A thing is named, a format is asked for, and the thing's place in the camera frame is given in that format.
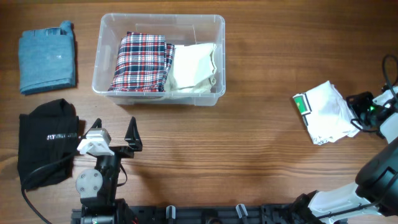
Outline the plaid shirt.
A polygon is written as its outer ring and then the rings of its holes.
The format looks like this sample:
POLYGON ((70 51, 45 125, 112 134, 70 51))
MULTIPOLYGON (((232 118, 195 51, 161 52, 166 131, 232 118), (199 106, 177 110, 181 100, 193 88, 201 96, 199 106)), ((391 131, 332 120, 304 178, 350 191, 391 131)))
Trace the plaid shirt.
POLYGON ((109 91, 163 92, 175 46, 163 35, 128 32, 121 39, 109 91))

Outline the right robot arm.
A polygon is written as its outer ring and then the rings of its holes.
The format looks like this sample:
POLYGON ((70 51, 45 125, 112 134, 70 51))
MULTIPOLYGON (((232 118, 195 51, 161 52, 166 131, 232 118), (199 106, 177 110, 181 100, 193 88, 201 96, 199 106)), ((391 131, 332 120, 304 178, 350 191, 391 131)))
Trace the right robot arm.
POLYGON ((302 194, 293 203, 247 207, 135 206, 133 223, 347 223, 361 215, 397 215, 397 92, 370 92, 346 98, 352 124, 376 133, 388 145, 358 172, 353 183, 335 190, 302 194))

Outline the white shirt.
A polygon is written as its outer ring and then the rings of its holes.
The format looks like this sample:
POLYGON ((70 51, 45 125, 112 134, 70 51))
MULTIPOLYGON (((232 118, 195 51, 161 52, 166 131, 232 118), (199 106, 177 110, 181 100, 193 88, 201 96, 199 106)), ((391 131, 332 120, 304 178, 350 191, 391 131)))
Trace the white shirt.
POLYGON ((351 124, 353 113, 329 81, 294 95, 293 100, 314 144, 336 142, 359 133, 359 129, 351 124))

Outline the cream cloth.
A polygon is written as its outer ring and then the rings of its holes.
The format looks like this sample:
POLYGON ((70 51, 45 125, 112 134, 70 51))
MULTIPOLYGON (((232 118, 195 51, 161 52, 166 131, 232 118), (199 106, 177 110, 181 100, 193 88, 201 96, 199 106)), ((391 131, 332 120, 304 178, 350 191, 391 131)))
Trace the cream cloth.
POLYGON ((210 93, 216 84, 214 43, 177 45, 164 90, 176 93, 210 93))

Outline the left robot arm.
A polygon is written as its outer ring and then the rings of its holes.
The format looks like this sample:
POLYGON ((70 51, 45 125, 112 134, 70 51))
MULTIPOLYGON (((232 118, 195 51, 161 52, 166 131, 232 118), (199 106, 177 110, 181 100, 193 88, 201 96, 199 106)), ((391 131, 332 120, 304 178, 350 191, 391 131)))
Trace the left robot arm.
POLYGON ((78 152, 95 157, 96 165, 93 169, 85 169, 76 179, 82 207, 72 211, 72 224, 139 222, 126 201, 116 198, 117 188, 123 185, 118 182, 119 173, 125 171, 121 159, 133 158, 136 151, 142 150, 134 117, 129 122, 124 140, 126 146, 110 146, 111 137, 99 118, 83 135, 78 152))

